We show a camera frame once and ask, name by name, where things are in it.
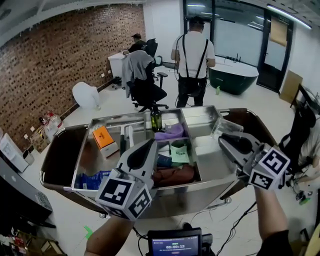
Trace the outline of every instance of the man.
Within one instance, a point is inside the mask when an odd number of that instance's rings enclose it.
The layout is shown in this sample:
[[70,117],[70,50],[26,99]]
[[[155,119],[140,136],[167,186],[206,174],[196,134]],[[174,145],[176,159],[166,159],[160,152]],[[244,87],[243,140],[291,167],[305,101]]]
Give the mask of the man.
[[204,104],[207,67],[216,65],[214,45],[202,35],[204,24],[203,19],[198,16],[191,18],[190,31],[179,36],[172,47],[171,59],[179,67],[177,108],[184,108],[189,97],[194,97],[195,106]]
[[[288,222],[274,191],[254,188],[258,226],[263,241],[257,256],[293,256]],[[84,256],[115,256],[127,240],[134,222],[112,216],[86,243]]]
[[301,147],[298,160],[299,165],[302,165],[306,162],[307,157],[310,157],[312,165],[306,167],[303,170],[304,176],[296,180],[298,183],[317,181],[318,188],[320,188],[320,115],[316,114],[315,118],[315,125],[310,129],[310,134]]
[[138,50],[146,50],[147,44],[145,41],[142,41],[139,33],[134,34],[132,37],[134,44],[128,50],[125,50],[123,54],[129,54]]

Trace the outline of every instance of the black bathtub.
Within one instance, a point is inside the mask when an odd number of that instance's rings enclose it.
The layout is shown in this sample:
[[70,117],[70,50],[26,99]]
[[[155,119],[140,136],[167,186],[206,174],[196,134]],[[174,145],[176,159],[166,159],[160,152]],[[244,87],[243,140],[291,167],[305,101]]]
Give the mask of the black bathtub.
[[234,62],[222,57],[216,57],[215,67],[209,68],[211,86],[233,95],[240,95],[248,89],[258,77],[255,66]]

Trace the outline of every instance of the monitor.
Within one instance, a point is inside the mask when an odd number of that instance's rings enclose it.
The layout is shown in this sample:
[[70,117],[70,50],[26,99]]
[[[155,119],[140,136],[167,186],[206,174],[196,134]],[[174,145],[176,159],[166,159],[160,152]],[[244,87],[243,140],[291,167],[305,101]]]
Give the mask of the monitor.
[[149,252],[153,256],[201,255],[201,229],[149,231]]

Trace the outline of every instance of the dark hair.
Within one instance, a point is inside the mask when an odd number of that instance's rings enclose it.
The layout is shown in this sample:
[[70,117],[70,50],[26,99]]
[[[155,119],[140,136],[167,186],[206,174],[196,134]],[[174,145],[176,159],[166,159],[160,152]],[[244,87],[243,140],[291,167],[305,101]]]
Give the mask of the dark hair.
[[141,35],[139,33],[136,33],[132,36],[134,39],[141,39]]
[[189,27],[190,29],[201,29],[205,28],[204,20],[199,16],[194,16],[189,20]]
[[205,25],[199,24],[199,23],[189,23],[190,30],[196,29],[196,30],[204,30]]

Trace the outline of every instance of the black office chair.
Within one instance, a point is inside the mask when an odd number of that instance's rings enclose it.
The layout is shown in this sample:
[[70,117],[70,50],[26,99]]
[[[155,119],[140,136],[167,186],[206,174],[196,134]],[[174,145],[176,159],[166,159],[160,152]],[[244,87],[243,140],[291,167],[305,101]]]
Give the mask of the black office chair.
[[154,59],[154,67],[153,67],[153,70],[152,70],[152,77],[155,78],[157,81],[159,81],[159,78],[160,77],[160,84],[162,85],[161,83],[161,80],[163,79],[163,77],[167,77],[168,75],[166,75],[166,73],[163,73],[163,72],[158,72],[157,73],[157,76],[154,74],[154,68],[155,67],[159,67],[161,66],[158,65],[156,63],[156,60],[155,60],[155,55],[156,55],[156,52],[157,52],[157,49],[158,49],[158,43],[156,42],[156,39],[153,38],[153,39],[149,39],[148,41],[146,41],[146,47],[145,47],[145,52],[147,54],[149,54],[153,59]]
[[146,68],[146,80],[135,79],[134,84],[130,87],[131,99],[134,106],[143,107],[139,112],[143,112],[147,109],[152,110],[153,106],[165,107],[169,106],[165,104],[156,104],[156,102],[162,100],[167,96],[167,93],[162,89],[163,77],[167,77],[166,73],[160,77],[160,87],[155,85],[155,80],[152,76],[153,63],[151,62]]
[[290,133],[285,135],[279,143],[281,151],[290,159],[286,175],[292,175],[286,183],[285,176],[283,176],[282,183],[279,185],[280,189],[285,184],[289,187],[290,181],[294,179],[295,175],[302,173],[303,168],[313,163],[313,159],[307,157],[306,162],[303,165],[299,165],[298,159],[301,147],[309,137],[310,128],[314,127],[315,124],[316,116],[309,106],[297,108]]

